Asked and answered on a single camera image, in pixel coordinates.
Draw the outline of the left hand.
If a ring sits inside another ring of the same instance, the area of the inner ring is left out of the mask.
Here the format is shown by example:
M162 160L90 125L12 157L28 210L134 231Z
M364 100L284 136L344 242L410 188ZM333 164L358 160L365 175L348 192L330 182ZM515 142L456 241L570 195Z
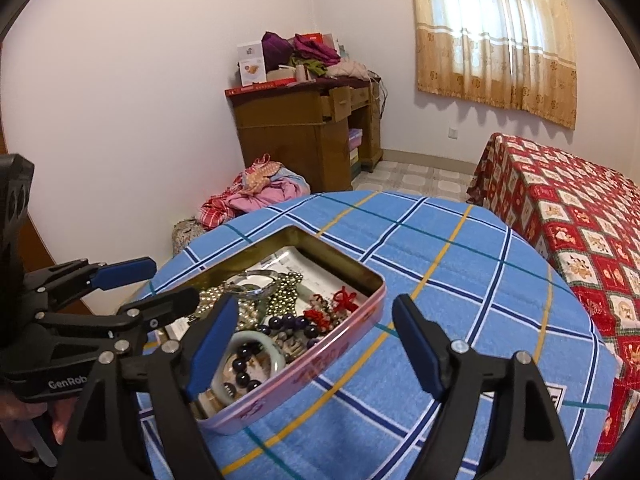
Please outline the left hand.
M18 452L30 452L34 447L18 424L24 422L24 420L32 420L49 412L52 416L52 432L55 441L58 444L62 444L76 404L76 398L57 400L50 403L24 403L18 400L12 392L2 390L0 396L1 428Z

